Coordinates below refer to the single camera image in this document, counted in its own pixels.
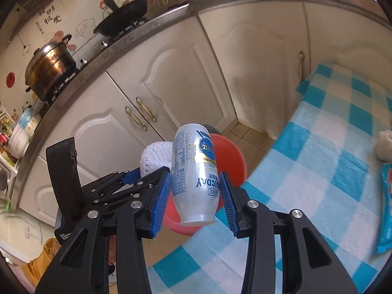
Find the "yellow sleeve forearm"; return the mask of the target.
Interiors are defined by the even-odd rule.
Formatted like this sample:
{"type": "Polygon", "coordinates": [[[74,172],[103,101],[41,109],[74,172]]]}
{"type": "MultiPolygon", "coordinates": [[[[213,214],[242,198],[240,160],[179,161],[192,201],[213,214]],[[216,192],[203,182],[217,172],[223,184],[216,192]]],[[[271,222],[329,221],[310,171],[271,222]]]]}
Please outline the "yellow sleeve forearm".
{"type": "Polygon", "coordinates": [[[43,245],[40,255],[22,266],[22,271],[33,287],[38,285],[60,248],[61,245],[57,239],[50,238],[43,245]]]}

